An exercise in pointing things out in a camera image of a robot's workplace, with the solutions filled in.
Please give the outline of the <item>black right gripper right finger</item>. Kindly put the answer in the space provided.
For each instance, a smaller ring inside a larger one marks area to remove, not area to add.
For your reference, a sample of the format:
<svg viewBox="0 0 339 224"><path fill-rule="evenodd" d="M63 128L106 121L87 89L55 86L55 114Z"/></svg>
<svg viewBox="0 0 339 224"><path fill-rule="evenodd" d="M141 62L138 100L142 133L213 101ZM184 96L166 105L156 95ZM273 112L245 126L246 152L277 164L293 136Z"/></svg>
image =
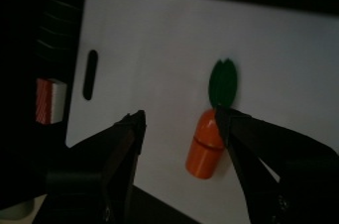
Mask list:
<svg viewBox="0 0 339 224"><path fill-rule="evenodd" d="M250 224L339 224L339 154L234 109L214 118Z"/></svg>

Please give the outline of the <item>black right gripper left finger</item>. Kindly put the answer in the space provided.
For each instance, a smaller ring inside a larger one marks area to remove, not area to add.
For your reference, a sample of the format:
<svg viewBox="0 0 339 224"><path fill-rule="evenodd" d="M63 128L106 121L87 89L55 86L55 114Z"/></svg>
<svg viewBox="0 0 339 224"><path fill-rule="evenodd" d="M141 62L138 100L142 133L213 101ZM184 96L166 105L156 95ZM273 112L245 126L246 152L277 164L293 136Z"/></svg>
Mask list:
<svg viewBox="0 0 339 224"><path fill-rule="evenodd" d="M33 224L125 224L144 132L137 111L53 160Z"/></svg>

